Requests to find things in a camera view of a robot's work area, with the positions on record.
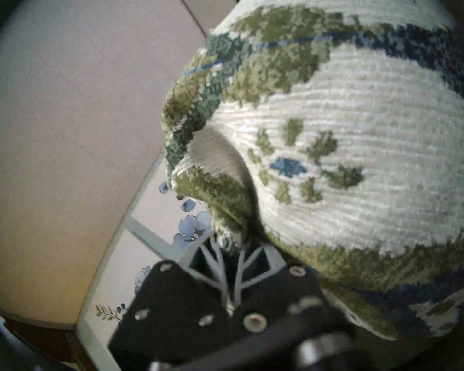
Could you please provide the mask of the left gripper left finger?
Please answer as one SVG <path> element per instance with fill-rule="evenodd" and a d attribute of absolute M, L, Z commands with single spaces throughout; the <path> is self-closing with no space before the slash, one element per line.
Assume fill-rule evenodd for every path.
<path fill-rule="evenodd" d="M 120 370 L 170 370 L 230 343 L 228 281 L 215 235 L 178 261 L 158 262 L 143 281 L 108 349 Z"/>

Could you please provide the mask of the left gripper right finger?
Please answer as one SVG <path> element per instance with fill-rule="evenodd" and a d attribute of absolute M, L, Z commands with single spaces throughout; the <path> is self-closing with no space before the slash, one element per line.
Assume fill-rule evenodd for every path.
<path fill-rule="evenodd" d="M 352 336 L 343 312 L 322 292 L 313 270 L 271 244 L 249 244 L 238 254 L 231 336 Z"/>

